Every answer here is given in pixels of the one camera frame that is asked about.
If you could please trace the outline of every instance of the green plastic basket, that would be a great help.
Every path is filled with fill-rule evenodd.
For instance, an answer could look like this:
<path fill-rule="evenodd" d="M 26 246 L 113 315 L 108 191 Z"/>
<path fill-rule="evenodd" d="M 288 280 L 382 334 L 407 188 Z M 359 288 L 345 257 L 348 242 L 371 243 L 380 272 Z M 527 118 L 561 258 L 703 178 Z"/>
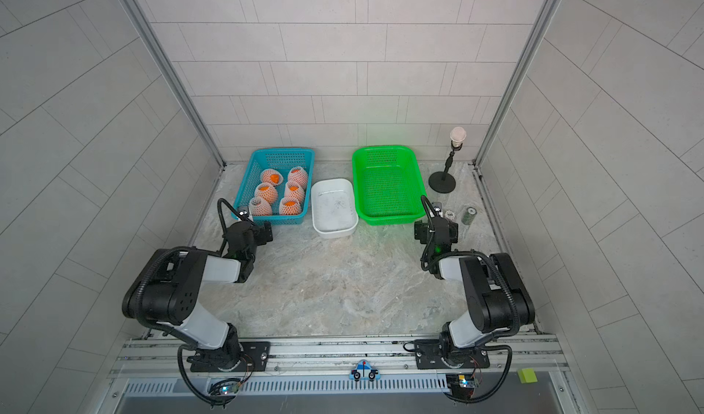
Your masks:
<path fill-rule="evenodd" d="M 360 148 L 352 155 L 352 173 L 357 214 L 370 225 L 413 223 L 425 215 L 425 186 L 410 148 Z"/>

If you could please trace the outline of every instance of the gray tile wall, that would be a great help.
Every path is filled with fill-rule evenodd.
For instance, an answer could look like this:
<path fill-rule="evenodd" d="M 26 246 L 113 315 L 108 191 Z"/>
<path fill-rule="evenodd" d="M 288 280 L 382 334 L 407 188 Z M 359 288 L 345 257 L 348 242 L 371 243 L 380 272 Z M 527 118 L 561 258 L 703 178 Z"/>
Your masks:
<path fill-rule="evenodd" d="M 0 53 L 0 410 L 76 413 L 219 168 L 117 0 L 0 0 Z"/>
<path fill-rule="evenodd" d="M 562 0 L 482 167 L 594 412 L 704 408 L 703 3 Z"/>
<path fill-rule="evenodd" d="M 138 1 L 228 161 L 379 144 L 444 160 L 456 125 L 473 159 L 543 3 Z"/>

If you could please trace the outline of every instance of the plastic bin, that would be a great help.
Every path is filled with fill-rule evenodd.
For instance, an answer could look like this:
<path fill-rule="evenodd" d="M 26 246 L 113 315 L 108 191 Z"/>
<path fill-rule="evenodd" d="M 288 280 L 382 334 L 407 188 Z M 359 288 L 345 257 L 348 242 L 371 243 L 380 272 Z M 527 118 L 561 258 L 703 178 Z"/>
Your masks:
<path fill-rule="evenodd" d="M 425 186 L 413 151 L 400 145 L 368 146 L 352 155 L 357 214 L 370 225 L 413 223 L 425 215 Z"/>
<path fill-rule="evenodd" d="M 254 190 L 261 181 L 259 174 L 267 168 L 274 168 L 281 172 L 284 177 L 294 166 L 302 166 L 308 173 L 308 186 L 305 187 L 305 202 L 301 205 L 301 213 L 297 216 L 278 216 L 279 203 L 275 202 L 271 207 L 274 216 L 252 216 L 254 223 L 271 222 L 272 225 L 300 225 L 304 221 L 305 213 L 308 212 L 308 203 L 311 201 L 311 182 L 315 152 L 307 148 L 269 148 L 257 150 L 252 153 L 247 169 L 239 186 L 237 197 L 234 199 L 234 207 L 239 208 L 249 204 L 249 200 L 254 197 Z M 279 198 L 284 198 L 285 183 L 276 187 Z"/>
<path fill-rule="evenodd" d="M 347 179 L 321 180 L 311 190 L 312 227 L 322 238 L 354 234 L 359 216 L 354 189 Z"/>

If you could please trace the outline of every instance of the round black base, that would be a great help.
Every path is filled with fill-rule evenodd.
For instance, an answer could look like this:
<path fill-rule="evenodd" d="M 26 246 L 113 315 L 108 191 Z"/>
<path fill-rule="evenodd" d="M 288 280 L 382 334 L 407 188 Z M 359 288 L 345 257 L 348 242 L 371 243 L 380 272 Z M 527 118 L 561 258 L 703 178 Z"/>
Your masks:
<path fill-rule="evenodd" d="M 455 178 L 452 177 L 452 175 L 447 174 L 445 176 L 445 180 L 442 180 L 442 175 L 442 171 L 433 172 L 430 175 L 430 178 L 428 179 L 428 185 L 430 185 L 430 188 L 440 194 L 447 194 L 448 192 L 454 191 L 456 185 Z"/>

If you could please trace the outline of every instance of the lamp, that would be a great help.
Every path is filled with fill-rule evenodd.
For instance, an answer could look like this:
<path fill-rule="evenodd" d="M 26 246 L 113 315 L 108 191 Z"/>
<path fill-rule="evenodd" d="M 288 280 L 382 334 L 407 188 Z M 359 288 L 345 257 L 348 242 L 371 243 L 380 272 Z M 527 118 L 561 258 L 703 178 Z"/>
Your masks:
<path fill-rule="evenodd" d="M 455 151 L 460 151 L 462 149 L 462 142 L 467 138 L 467 132 L 462 127 L 455 127 L 450 132 L 450 157 L 445 161 L 445 171 L 433 172 L 428 179 L 428 185 L 430 188 L 441 194 L 447 194 L 455 189 L 455 178 L 447 172 L 452 166 L 452 158 L 455 155 Z"/>

